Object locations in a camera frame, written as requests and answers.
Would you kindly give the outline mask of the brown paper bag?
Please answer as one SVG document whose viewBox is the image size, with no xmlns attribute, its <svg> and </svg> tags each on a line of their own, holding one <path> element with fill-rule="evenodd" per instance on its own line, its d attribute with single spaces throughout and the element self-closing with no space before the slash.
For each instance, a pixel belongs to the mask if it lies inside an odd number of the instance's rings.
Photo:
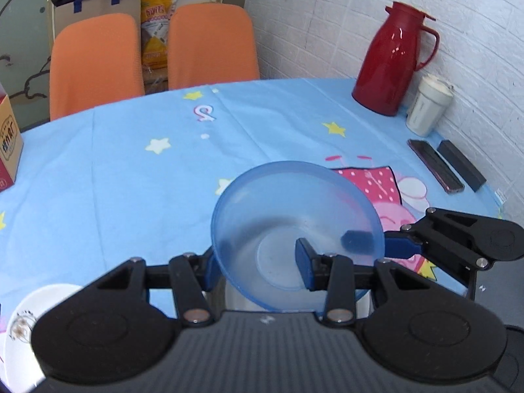
<svg viewBox="0 0 524 393">
<path fill-rule="evenodd" d="M 105 14 L 128 14 L 140 24 L 140 0 L 77 0 L 65 5 L 51 5 L 52 40 L 68 25 Z"/>
</svg>

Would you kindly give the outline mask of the blue translucent plastic bowl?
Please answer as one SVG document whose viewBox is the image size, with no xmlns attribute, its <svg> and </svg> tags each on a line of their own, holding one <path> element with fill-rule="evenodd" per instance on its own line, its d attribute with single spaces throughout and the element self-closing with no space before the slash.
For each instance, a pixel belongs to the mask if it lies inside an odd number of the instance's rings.
<svg viewBox="0 0 524 393">
<path fill-rule="evenodd" d="M 371 232 L 373 254 L 350 254 L 346 231 Z M 318 254 L 371 266 L 384 257 L 384 232 L 365 194 L 338 172 L 303 161 L 271 162 L 234 180 L 211 218 L 211 242 L 223 275 L 269 311 L 320 311 L 325 292 L 306 289 L 295 261 L 305 238 Z"/>
</svg>

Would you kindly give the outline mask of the white lidded cup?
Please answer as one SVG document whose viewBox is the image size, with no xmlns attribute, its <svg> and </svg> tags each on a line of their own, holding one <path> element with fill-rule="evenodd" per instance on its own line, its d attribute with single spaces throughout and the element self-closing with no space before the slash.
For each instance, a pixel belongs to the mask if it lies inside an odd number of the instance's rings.
<svg viewBox="0 0 524 393">
<path fill-rule="evenodd" d="M 414 102 L 408 109 L 406 125 L 419 137 L 427 137 L 454 99 L 454 86 L 432 74 L 418 84 Z"/>
</svg>

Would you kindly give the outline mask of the left orange chair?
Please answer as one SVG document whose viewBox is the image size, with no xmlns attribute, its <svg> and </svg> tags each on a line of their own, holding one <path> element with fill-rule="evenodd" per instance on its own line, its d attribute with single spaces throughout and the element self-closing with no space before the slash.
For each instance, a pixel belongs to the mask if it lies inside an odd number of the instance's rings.
<svg viewBox="0 0 524 393">
<path fill-rule="evenodd" d="M 145 94 L 139 27 L 113 13 L 64 28 L 51 50 L 50 119 Z"/>
</svg>

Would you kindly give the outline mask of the smartphone with dark case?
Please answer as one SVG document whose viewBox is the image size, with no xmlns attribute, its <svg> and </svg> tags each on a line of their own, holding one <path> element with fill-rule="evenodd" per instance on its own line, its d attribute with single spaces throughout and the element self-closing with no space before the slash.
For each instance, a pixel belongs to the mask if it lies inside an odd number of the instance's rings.
<svg viewBox="0 0 524 393">
<path fill-rule="evenodd" d="M 458 194 L 464 190 L 464 184 L 428 142 L 409 139 L 407 144 L 447 194 Z"/>
</svg>

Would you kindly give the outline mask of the black rectangular box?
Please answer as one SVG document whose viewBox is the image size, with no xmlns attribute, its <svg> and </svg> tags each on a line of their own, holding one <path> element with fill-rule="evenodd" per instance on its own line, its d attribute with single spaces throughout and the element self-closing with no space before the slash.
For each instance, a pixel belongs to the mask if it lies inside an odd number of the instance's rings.
<svg viewBox="0 0 524 393">
<path fill-rule="evenodd" d="M 479 169 L 449 139 L 442 140 L 437 151 L 474 192 L 477 192 L 487 182 Z"/>
</svg>

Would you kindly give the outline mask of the white ceramic bowl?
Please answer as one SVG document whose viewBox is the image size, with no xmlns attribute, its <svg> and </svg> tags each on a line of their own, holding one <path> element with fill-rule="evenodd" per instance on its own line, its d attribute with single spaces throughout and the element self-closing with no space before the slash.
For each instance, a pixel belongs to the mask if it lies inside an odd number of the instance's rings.
<svg viewBox="0 0 524 393">
<path fill-rule="evenodd" d="M 267 309 L 245 298 L 228 281 L 226 281 L 225 284 L 225 307 L 228 310 L 267 312 Z M 365 296 L 356 303 L 356 316 L 358 318 L 368 317 L 369 313 L 373 310 L 374 307 L 371 303 L 370 293 L 365 294 Z"/>
</svg>

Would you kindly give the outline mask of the orange chair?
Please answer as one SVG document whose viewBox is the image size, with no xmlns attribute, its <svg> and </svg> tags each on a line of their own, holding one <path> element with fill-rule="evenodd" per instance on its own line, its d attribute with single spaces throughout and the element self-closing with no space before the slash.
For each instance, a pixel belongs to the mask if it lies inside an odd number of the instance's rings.
<svg viewBox="0 0 524 393">
<path fill-rule="evenodd" d="M 64 28 L 51 50 L 50 119 L 145 94 L 139 27 L 113 13 Z"/>
<path fill-rule="evenodd" d="M 168 85 L 180 90 L 260 79 L 254 28 L 238 5 L 184 5 L 171 16 Z"/>
</svg>

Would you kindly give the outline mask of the yellow snack bag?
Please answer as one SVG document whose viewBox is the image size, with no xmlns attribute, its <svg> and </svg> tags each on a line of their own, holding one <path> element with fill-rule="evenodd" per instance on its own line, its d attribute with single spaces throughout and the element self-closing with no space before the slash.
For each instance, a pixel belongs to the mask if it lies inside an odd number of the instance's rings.
<svg viewBox="0 0 524 393">
<path fill-rule="evenodd" d="M 140 34 L 142 66 L 167 67 L 168 31 L 175 0 L 141 0 Z"/>
</svg>

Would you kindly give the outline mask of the white plate brown floral rim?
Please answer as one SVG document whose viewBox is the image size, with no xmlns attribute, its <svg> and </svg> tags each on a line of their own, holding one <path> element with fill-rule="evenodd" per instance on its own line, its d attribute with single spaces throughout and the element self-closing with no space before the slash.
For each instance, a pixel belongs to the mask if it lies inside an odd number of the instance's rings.
<svg viewBox="0 0 524 393">
<path fill-rule="evenodd" d="M 51 284 L 28 294 L 7 323 L 2 381 L 11 392 L 29 392 L 45 378 L 31 346 L 35 323 L 82 287 Z"/>
</svg>

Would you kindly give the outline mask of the red thermos jug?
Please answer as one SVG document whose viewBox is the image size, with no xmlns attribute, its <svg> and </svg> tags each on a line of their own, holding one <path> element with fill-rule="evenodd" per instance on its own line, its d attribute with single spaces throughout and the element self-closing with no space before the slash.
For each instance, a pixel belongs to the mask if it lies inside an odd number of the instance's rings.
<svg viewBox="0 0 524 393">
<path fill-rule="evenodd" d="M 440 34 L 424 21 L 432 16 L 398 1 L 385 9 L 388 17 L 373 37 L 353 87 L 353 98 L 365 108 L 395 116 L 414 72 L 428 65 L 440 46 Z M 419 59 L 421 34 L 435 38 L 427 60 Z"/>
</svg>

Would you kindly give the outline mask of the right orange chair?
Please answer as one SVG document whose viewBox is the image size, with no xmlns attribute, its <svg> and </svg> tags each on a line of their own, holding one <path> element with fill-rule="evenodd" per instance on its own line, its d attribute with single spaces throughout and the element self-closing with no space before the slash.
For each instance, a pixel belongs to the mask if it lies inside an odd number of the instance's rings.
<svg viewBox="0 0 524 393">
<path fill-rule="evenodd" d="M 180 90 L 260 79 L 254 28 L 238 5 L 184 5 L 171 16 L 168 85 Z"/>
</svg>

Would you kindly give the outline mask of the red cracker box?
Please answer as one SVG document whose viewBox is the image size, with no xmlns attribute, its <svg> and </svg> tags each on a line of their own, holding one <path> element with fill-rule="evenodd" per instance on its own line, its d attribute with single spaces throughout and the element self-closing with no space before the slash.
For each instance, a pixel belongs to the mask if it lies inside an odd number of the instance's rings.
<svg viewBox="0 0 524 393">
<path fill-rule="evenodd" d="M 23 149 L 20 128 L 4 87 L 0 92 L 0 191 L 14 185 Z"/>
</svg>

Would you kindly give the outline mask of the blue cartoon tablecloth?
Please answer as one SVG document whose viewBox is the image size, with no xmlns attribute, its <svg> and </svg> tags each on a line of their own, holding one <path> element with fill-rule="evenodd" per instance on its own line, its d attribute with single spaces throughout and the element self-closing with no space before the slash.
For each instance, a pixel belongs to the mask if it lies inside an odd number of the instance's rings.
<svg viewBox="0 0 524 393">
<path fill-rule="evenodd" d="M 86 285 L 140 256 L 165 264 L 210 244 L 211 213 L 243 172 L 274 160 L 387 173 L 402 221 L 430 206 L 499 215 L 487 186 L 446 194 L 408 148 L 401 117 L 359 106 L 350 79 L 263 80 L 103 105 L 22 136 L 1 194 L 1 318 L 29 293 Z"/>
</svg>

